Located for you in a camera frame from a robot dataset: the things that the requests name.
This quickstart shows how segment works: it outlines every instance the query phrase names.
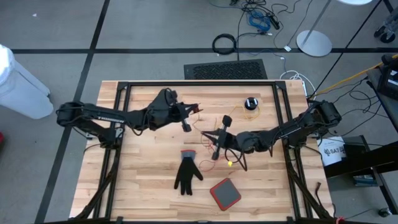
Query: wooden table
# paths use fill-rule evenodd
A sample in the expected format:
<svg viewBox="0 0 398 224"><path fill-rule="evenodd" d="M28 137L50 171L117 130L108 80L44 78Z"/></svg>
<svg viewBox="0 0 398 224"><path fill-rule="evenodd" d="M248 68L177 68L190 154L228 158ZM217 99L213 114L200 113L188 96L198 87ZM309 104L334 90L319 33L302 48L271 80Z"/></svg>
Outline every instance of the wooden table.
<svg viewBox="0 0 398 224"><path fill-rule="evenodd" d="M117 84L117 81L102 82L98 106L113 107ZM296 117L307 108L302 84L297 80L287 80L286 85L292 114ZM204 146L207 141L205 138L201 140L199 130L212 130L215 124L219 126L223 115L229 114L236 105L243 105L244 100L249 96L259 100L260 115L250 121L246 119L242 107L237 107L230 115L233 122L228 131L237 134L241 131L270 129L277 126L271 87L168 86L167 81L164 86L134 86L130 95L129 110L139 110L147 106L159 90L165 87L176 90L179 101L200 103L203 111L187 119L190 124L198 120L195 123L197 129L192 127L192 132L184 133L181 123L174 123L157 131L144 131L144 134L139 137L135 136L130 129L126 130L112 219L123 216L124 220L286 221L287 216L294 217L280 141L274 146L273 157L270 157L268 152L247 155L249 169L247 172L243 171L238 164L228 167L224 159L220 159L211 171L204 171L212 166L212 163L205 161L211 160L211 151ZM284 121L286 121L282 94L279 94L279 97ZM247 116L254 116L257 111L246 113ZM109 126L106 122L99 121L98 123ZM97 143L97 141L89 141L88 146ZM317 149L315 140L308 140L308 145ZM181 163L180 151L183 149L196 150L195 164L198 167L201 165L201 173L204 176L203 181L193 178L193 196L182 196L179 189L173 188ZM103 156L104 149L99 147L92 147L85 153L70 212L71 217L80 213L96 192ZM320 156L316 152L303 148L302 162L309 191L313 194L317 182L322 183L319 196L323 206L332 215L333 207ZM226 177L233 181L242 199L227 211L222 212L210 195L209 189ZM298 188L297 192L301 216L304 217L302 195ZM106 192L100 216L104 214L107 195Z"/></svg>

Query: black glove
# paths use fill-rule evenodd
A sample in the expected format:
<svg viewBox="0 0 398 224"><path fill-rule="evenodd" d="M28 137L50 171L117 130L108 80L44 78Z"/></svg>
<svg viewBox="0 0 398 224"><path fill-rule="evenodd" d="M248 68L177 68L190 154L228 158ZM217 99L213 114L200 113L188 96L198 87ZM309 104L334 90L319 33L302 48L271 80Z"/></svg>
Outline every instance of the black glove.
<svg viewBox="0 0 398 224"><path fill-rule="evenodd" d="M182 162L175 178L174 189L177 189L178 183L181 182L181 195L184 195L185 192L187 192L187 195L192 195L191 181L193 175L195 174L199 180L203 180L203 176L193 162L196 152L194 150L184 150L181 153Z"/></svg>

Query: white container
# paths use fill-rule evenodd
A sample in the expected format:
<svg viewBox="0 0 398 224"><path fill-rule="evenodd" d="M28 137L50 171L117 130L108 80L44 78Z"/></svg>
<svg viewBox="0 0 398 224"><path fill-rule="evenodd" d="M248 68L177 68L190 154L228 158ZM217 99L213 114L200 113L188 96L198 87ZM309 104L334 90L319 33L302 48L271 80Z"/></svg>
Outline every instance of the white container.
<svg viewBox="0 0 398 224"><path fill-rule="evenodd" d="M0 45L0 105L40 119L54 109L49 94L42 82L15 61L11 50Z"/></svg>

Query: white bucket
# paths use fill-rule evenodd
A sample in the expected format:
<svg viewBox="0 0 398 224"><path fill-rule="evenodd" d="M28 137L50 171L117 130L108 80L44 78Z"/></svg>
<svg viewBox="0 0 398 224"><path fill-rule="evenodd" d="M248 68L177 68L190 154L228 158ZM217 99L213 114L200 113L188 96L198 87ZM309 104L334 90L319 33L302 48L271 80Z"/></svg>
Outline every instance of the white bucket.
<svg viewBox="0 0 398 224"><path fill-rule="evenodd" d="M0 45L0 105L32 119L53 111L50 90L14 59L7 47Z"/></svg>

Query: white cable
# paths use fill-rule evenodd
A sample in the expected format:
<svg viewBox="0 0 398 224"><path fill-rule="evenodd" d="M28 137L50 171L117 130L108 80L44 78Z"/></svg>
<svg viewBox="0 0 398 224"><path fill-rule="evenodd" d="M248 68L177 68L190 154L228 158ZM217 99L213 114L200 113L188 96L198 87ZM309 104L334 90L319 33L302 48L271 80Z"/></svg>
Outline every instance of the white cable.
<svg viewBox="0 0 398 224"><path fill-rule="evenodd" d="M282 79L282 77L283 77L284 75L288 74L289 72L294 72L294 73L295 73L294 76L292 76L292 77L289 78L290 80L301 80L301 81L302 81L303 78L305 78L305 79L310 83L310 85L311 85L311 87L312 87L312 89L313 89L315 95L317 94L317 93L315 92L315 87L314 87L314 85L312 84L312 82L311 82L305 75L303 75L303 74L301 74L301 73L299 73L299 72L297 72L297 71L295 71L295 70L289 70L289 71L286 71L286 72L282 73L282 74L280 75L279 79Z"/></svg>

